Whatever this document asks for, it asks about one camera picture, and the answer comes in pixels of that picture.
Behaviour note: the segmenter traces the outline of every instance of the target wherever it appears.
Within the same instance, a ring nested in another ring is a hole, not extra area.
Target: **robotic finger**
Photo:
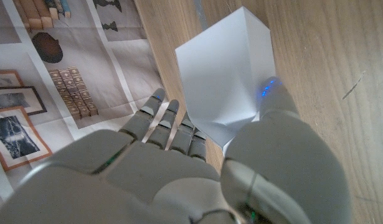
[[[191,138],[194,133],[194,125],[191,123],[190,118],[186,112],[183,120],[177,129],[176,135],[173,138],[169,150],[172,152],[180,152],[187,155],[190,148]]]
[[[149,125],[153,122],[164,98],[165,91],[161,88],[157,89],[144,106],[133,115],[119,132],[129,134],[136,141],[141,141],[146,135]]]
[[[165,150],[178,109],[179,102],[177,100],[172,100],[169,103],[169,106],[166,109],[161,121],[148,138],[147,144],[151,144],[154,147]]]
[[[277,77],[269,78],[262,85],[260,119],[274,111],[287,113],[287,115],[300,119],[292,96]]]
[[[205,140],[206,134],[202,133],[196,128],[190,144],[189,156],[191,158],[199,159],[206,162]]]

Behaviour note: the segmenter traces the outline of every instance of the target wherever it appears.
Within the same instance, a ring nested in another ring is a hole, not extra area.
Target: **orange frame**
[[[24,83],[22,82],[21,78],[19,77],[19,74],[17,70],[0,70],[0,74],[11,74],[14,73],[20,86],[24,86]]]
[[[3,158],[3,155],[1,154],[0,152],[0,163],[1,165],[3,166],[3,169],[4,171],[8,171],[8,170],[11,170],[11,169],[14,169],[14,168],[17,168],[17,167],[20,167],[20,166],[23,166],[25,164],[28,164],[30,162],[34,162],[34,161],[37,161],[39,159],[43,159],[47,156],[50,156],[52,154],[52,151],[50,150],[50,148],[46,145],[46,143],[43,141],[43,139],[40,137],[39,133],[36,131],[34,125],[31,123],[24,107],[22,106],[15,106],[15,107],[12,107],[12,108],[4,108],[4,109],[0,109],[0,112],[4,112],[4,111],[9,111],[9,110],[18,110],[20,109],[22,114],[24,115],[25,117],[25,120],[28,122],[28,125],[29,127],[31,128],[31,130],[35,133],[35,136],[38,138],[38,140],[43,144],[44,147],[46,147],[48,153],[47,154],[44,154],[43,156],[39,156],[39,157],[36,157],[36,158],[33,158],[31,160],[28,160],[28,161],[24,161],[24,162],[21,162],[21,163],[18,163],[16,165],[13,165],[13,166],[7,166],[6,164],[6,161],[4,160]]]

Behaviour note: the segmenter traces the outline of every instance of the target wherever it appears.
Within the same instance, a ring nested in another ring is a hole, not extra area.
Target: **framed picture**
[[[51,154],[22,106],[0,109],[0,163],[5,171]]]
[[[28,115],[47,112],[33,86],[0,87],[0,109],[23,106]]]
[[[0,70],[0,87],[24,86],[16,70]]]

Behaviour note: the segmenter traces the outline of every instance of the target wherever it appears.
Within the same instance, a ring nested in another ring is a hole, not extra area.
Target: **green light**
[[[106,163],[107,165],[110,165],[114,160],[116,156],[111,157],[111,159]]]
[[[252,212],[251,214],[251,221],[255,221],[255,212]]]

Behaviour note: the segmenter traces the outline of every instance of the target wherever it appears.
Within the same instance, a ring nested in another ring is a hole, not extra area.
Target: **wooden floor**
[[[346,172],[353,223],[383,223],[383,0],[201,0],[208,26],[240,6],[272,32],[278,76]],[[193,0],[136,0],[170,99],[185,112],[174,49],[202,32]],[[208,142],[208,162],[222,155]]]

